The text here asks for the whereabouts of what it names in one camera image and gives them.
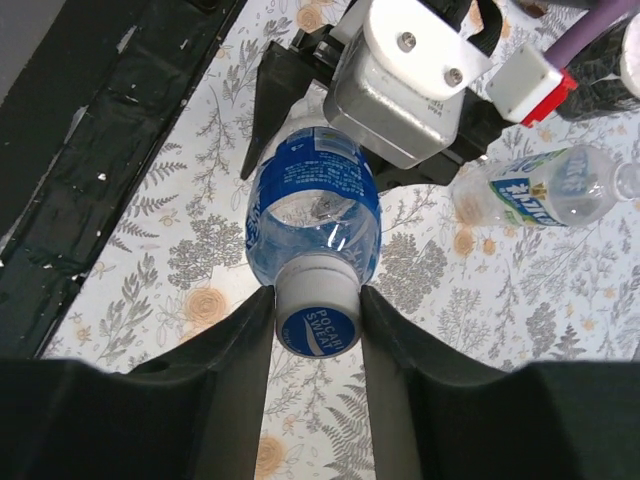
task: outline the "bottle cap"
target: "bottle cap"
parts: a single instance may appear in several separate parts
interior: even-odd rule
[[[329,358],[360,338],[360,282],[349,263],[332,255],[302,255],[276,278],[276,334],[303,357]]]
[[[624,86],[640,98],[640,14],[633,18],[625,32],[620,57],[620,78]]]
[[[614,173],[613,193],[621,202],[640,198],[640,164],[619,163]]]

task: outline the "blue bottle label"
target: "blue bottle label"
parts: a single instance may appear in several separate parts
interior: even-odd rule
[[[282,325],[283,343],[294,352],[309,357],[327,357],[349,347],[356,328],[349,317],[333,308],[305,308]]]
[[[579,197],[587,193],[589,177],[589,153],[576,148],[556,171],[551,188],[554,194]]]
[[[489,187],[510,207],[504,212],[506,220],[514,225],[566,226],[556,220],[547,182],[536,172],[565,152],[562,149],[521,158],[497,172]]]
[[[380,224],[378,191],[357,144],[326,127],[290,135],[261,167],[255,198],[247,215],[247,249],[260,235],[258,219],[278,200],[305,190],[334,192],[364,205]]]
[[[542,203],[543,198],[540,197],[546,197],[544,185],[536,185],[532,189],[528,178],[507,178],[494,180],[490,186],[498,198],[520,215],[520,221],[515,217],[510,218],[512,223],[524,222],[525,225],[547,227],[565,226],[556,221]]]

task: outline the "leaf pattern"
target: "leaf pattern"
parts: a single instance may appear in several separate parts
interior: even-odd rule
[[[544,48],[576,18],[551,7],[533,21],[498,3],[511,29],[496,63],[525,41]],[[238,177],[257,67],[270,41],[291,41],[299,10],[333,23],[347,4],[247,4],[99,262],[79,275],[82,292],[45,356],[125,372],[201,331],[185,310],[194,291],[216,289],[229,312],[255,291],[244,242],[256,212],[247,223],[251,182]],[[473,88],[484,94],[489,77]],[[487,161],[574,144],[616,160],[640,158],[640,114],[573,124],[553,115],[534,129],[513,127],[490,146]],[[385,192],[381,206],[372,284],[431,334],[505,371],[536,359],[640,359],[640,203],[618,205],[582,229],[470,228],[448,190],[428,185]],[[274,341],[262,437],[280,447],[269,480],[375,480],[365,388],[359,346],[317,362]]]

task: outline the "red connector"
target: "red connector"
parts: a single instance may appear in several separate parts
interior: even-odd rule
[[[534,108],[529,115],[521,122],[525,127],[531,128],[536,123],[541,122],[549,116],[558,106],[567,99],[569,93],[578,88],[578,82],[576,82],[569,72],[562,70],[562,82],[556,87],[556,89],[547,95],[542,102]]]

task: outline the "pocari sweat bottle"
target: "pocari sweat bottle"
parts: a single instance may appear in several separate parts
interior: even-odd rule
[[[456,178],[451,193],[469,225],[580,227],[640,197],[640,165],[576,146],[481,166]]]
[[[360,287],[376,268],[381,236],[378,194],[358,145],[323,126],[289,135],[256,171],[246,231],[253,272],[275,285],[282,344],[313,358],[353,347]]]

